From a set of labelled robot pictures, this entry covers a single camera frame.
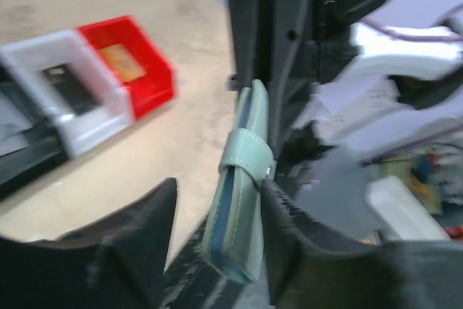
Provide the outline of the green card holder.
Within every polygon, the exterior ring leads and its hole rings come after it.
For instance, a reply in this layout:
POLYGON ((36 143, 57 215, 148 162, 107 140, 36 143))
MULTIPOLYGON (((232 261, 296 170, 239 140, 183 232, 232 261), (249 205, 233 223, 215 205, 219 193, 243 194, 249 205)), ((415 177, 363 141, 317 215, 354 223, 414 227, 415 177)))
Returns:
POLYGON ((257 282, 263 259, 259 189, 276 162, 267 144, 268 93, 260 80, 239 94, 234 126, 218 165, 201 255, 232 281, 257 282))

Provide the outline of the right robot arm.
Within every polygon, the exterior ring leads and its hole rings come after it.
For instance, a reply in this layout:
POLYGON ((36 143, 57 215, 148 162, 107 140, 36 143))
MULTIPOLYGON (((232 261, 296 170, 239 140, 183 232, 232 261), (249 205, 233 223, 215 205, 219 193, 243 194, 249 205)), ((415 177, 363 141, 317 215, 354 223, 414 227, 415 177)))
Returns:
POLYGON ((228 0, 239 101, 208 246, 262 244, 267 178, 355 239, 449 239, 422 200, 462 184, 462 35, 368 20, 386 1, 228 0))

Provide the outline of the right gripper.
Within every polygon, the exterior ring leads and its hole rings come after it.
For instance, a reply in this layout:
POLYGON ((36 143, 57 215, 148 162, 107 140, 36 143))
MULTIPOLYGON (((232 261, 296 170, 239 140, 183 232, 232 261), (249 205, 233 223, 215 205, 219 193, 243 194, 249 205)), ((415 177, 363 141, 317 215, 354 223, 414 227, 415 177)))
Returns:
MULTIPOLYGON (((315 81, 332 81, 355 57, 353 24, 387 0, 316 0, 315 81)), ((312 0, 228 0, 239 88, 261 80, 268 91, 268 144, 281 181, 299 162, 287 141, 310 97, 312 0)))

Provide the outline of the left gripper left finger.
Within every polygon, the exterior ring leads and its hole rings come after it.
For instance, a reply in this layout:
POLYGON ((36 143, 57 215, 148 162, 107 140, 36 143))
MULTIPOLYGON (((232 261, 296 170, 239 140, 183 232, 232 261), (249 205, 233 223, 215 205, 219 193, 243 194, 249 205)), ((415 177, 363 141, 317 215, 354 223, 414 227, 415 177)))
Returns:
POLYGON ((2 308, 159 308, 177 204, 167 178, 59 240, 1 238, 2 308))

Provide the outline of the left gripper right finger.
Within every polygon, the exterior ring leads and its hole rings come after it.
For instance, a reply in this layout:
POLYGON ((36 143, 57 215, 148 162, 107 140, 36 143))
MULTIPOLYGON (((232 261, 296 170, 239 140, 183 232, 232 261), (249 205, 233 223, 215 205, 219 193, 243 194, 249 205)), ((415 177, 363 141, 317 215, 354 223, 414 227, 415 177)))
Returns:
POLYGON ((276 308, 461 308, 462 243, 348 238, 261 189, 270 302, 276 308))

